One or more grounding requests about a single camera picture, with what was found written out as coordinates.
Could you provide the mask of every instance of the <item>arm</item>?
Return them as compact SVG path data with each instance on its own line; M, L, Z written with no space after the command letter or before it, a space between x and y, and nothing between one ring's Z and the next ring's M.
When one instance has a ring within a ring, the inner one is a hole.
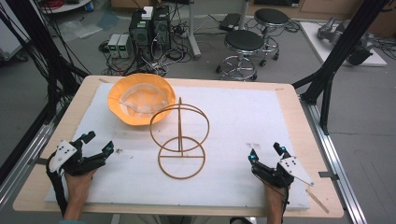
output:
M67 188L69 191L69 201L64 213L64 220L79 220L82 214L82 207L87 201L93 174L92 170L85 175L71 176L65 174Z
M265 205L267 209L267 224L282 223L282 206L284 190L263 183L265 188Z

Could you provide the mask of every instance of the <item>table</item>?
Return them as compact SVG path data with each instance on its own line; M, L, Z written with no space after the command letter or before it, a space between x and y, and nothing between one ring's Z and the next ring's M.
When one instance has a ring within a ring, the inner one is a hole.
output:
M327 39L320 40L318 38L318 28L320 28L323 24L316 24L307 21L302 21L300 24L315 53L318 55L320 61L324 63L327 57L329 57L334 45L332 45ZM373 55L368 57L363 63L359 64L360 66L383 67L387 65L387 63L375 52L374 49L370 49L370 52L373 53ZM351 66L351 64L347 61L345 61L343 65Z
M103 76L86 77L40 157L43 159L48 158L62 139L72 139L92 97L95 95L96 89L101 83L116 82L120 78ZM327 169L320 156L314 135L305 118L297 94L291 85L172 78L168 78L167 81L172 86L274 91L281 106L295 154L315 182L314 187L306 188L311 207L304 211L287 211L285 216L341 217L344 214L332 181L330 178L320 178L318 175L318 172L327 171ZM13 204L14 209L31 212L59 212L59 207L56 203L44 201L49 188L50 180L45 174L45 166L37 164L17 196ZM92 213L183 216L266 216L264 209L246 207L159 206L106 203L88 203L83 211Z

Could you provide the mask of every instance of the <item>stool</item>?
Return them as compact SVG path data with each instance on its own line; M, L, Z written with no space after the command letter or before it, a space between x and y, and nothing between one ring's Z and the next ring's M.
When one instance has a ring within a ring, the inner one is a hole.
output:
M216 72L221 73L221 80L226 76L244 81L247 78L256 80L256 67L246 56L262 50L264 46L262 38L251 31L236 30L225 36L224 45L228 49L236 51L238 55L224 59L218 66Z
M279 57L279 45L271 36L269 36L269 32L271 29L283 27L285 23L289 21L289 17L279 10L273 8L262 8L254 13L254 20L258 24L264 26L264 30L262 31L264 48L262 48L262 52L265 52L265 55L264 59L262 59L260 62L260 66L265 66L268 52L276 50L276 54L274 55L273 59L277 60Z

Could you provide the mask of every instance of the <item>black pole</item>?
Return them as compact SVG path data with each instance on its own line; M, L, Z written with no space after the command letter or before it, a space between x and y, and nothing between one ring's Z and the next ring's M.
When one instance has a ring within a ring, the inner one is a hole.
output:
M311 82L308 90L301 95L301 99L307 101L311 105L316 104L318 97L324 91L322 108L320 111L320 127L326 134L329 134L327 125L332 93L332 80L338 68L353 52L355 46L361 40L361 37L388 1L389 0L363 1L348 27L330 52L329 57L319 70L292 84L293 87L297 89Z

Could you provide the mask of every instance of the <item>stool leg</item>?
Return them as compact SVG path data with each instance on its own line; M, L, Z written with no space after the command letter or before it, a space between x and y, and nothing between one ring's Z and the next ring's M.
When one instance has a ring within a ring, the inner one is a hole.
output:
M231 77L244 81L247 78L252 80L257 78L257 71L254 63L242 53L223 60L216 69L216 72L221 73L221 80L223 80L224 77Z
M270 45L269 44L269 40L272 40L275 44L274 45ZM276 49L276 53L273 57L273 59L276 61L277 58L279 57L279 44L276 42L276 40L274 40L272 37L268 37L268 48L271 47L273 49Z
M268 26L265 26L264 30L262 31L262 40L264 41L264 58L262 59L262 61L260 62L260 66L263 67L265 66L265 63L267 62L267 54L268 54L268 47L269 47L269 41L270 41L270 37L269 37L269 28Z

